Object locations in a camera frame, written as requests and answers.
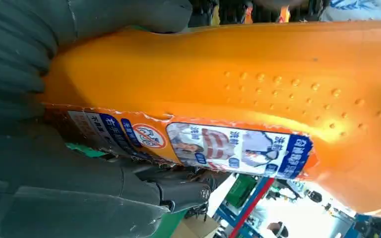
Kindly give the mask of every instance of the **green plastic crate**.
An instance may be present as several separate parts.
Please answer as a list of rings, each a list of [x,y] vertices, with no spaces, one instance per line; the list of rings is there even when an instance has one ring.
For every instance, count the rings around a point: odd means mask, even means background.
[[[256,186],[256,179],[250,175],[239,175],[226,196],[226,201],[236,208],[243,206]]]

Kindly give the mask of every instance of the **cartoon illustration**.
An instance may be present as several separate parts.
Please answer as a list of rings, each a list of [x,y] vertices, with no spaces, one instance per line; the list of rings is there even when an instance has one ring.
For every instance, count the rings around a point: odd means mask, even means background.
[[[167,133],[182,162],[192,166],[205,165],[212,169],[218,166],[239,169],[243,165],[262,170],[261,167],[265,166],[264,169],[273,174],[278,166],[270,163],[278,159],[287,143],[285,136],[270,138],[263,131],[186,123],[168,125]]]
[[[167,127],[170,142],[179,158],[194,159],[201,153],[206,159],[227,160],[234,155],[235,145],[222,132],[184,123]]]
[[[247,131],[243,136],[242,162],[252,167],[267,165],[276,160],[279,148],[262,131]]]

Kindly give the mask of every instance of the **person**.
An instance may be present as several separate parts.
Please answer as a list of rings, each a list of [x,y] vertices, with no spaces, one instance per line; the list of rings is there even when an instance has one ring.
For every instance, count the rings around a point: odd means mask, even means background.
[[[274,222],[270,223],[267,227],[268,230],[272,231],[274,237],[278,238],[286,238],[288,237],[288,229],[282,222]]]
[[[151,235],[160,191],[128,167],[66,148],[34,94],[58,48],[140,25],[182,31],[187,0],[0,0],[0,238]]]
[[[167,133],[176,155],[181,160],[195,159],[195,153],[202,153],[206,159],[227,160],[235,154],[235,145],[220,131],[187,123],[172,123]]]
[[[263,131],[247,131],[243,136],[242,161],[259,167],[278,159],[278,151],[272,149],[273,141]]]
[[[271,202],[264,201],[262,204],[258,204],[252,211],[252,215],[258,217],[259,222],[255,226],[258,233],[263,238],[286,238],[288,237],[288,229],[282,221],[276,222],[274,218],[274,210],[271,208]]]
[[[200,153],[204,151],[204,149],[197,144],[188,144],[183,142],[175,143],[173,144],[173,147],[177,152],[180,151],[182,153],[189,154]]]

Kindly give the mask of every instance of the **raised dots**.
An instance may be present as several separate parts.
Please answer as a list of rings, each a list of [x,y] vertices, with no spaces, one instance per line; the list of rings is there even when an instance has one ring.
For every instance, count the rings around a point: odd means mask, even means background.
[[[299,79],[295,78],[295,79],[291,80],[291,85],[293,87],[297,87],[297,86],[299,86],[299,84],[300,84],[300,80]]]
[[[311,89],[314,91],[317,91],[319,89],[319,86],[320,86],[320,84],[314,83],[314,84],[312,84]]]
[[[341,95],[341,90],[338,89],[338,88],[335,88],[334,90],[332,90],[332,95],[337,98],[339,97],[339,95]]]

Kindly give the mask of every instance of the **clothing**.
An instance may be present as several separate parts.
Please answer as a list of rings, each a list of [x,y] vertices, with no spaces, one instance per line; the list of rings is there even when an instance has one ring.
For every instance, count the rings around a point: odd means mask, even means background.
[[[41,123],[59,46],[130,24],[182,30],[187,0],[0,0],[0,238],[147,237],[168,212],[128,168],[67,149]]]
[[[258,232],[262,238],[277,238],[277,236],[275,236],[274,233],[269,229],[261,228],[258,230]]]
[[[272,150],[273,141],[262,131],[247,131],[243,136],[242,161],[257,167],[278,158],[278,151]]]
[[[381,20],[381,0],[331,0],[320,21]]]

